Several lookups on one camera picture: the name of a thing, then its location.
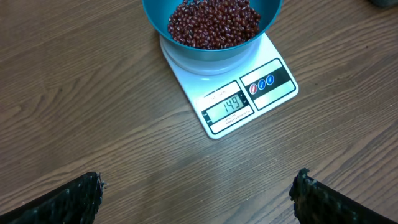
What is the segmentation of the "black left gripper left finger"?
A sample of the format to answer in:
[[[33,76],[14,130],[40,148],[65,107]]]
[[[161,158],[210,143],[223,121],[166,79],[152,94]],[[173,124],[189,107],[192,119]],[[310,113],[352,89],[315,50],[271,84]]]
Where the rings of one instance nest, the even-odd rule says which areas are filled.
[[[1,215],[4,224],[92,224],[106,182],[87,172],[39,198]]]

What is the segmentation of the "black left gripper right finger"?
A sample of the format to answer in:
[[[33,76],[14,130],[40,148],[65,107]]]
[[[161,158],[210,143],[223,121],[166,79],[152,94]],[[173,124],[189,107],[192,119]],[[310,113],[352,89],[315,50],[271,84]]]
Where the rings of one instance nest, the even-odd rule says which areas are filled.
[[[397,224],[308,176],[301,169],[289,190],[300,224]]]

